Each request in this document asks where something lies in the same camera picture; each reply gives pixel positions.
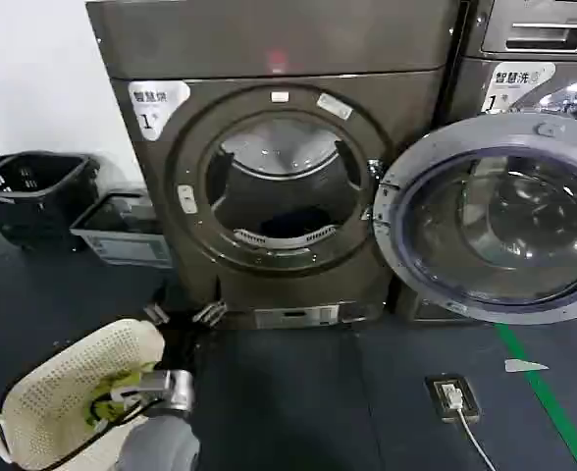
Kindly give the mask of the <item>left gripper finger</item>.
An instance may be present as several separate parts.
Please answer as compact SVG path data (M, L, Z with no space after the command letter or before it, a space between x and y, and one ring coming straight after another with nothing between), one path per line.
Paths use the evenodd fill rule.
M142 311L150 319L150 321L156 325L163 325L170 322L170 316L163 309L162 303L166 299L167 288L165 286L160 286L154 291L150 300L143 307Z
M228 304L222 295L222 285L216 280L214 294L216 299L206 304L199 312L193 315L192 322L200 325L216 325L228 312Z

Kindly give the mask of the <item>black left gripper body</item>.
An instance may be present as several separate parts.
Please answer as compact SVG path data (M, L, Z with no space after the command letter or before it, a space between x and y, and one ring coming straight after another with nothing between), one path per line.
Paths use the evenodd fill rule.
M158 331L165 346L157 363L158 370L196 370L199 327L189 317L177 317L161 325Z

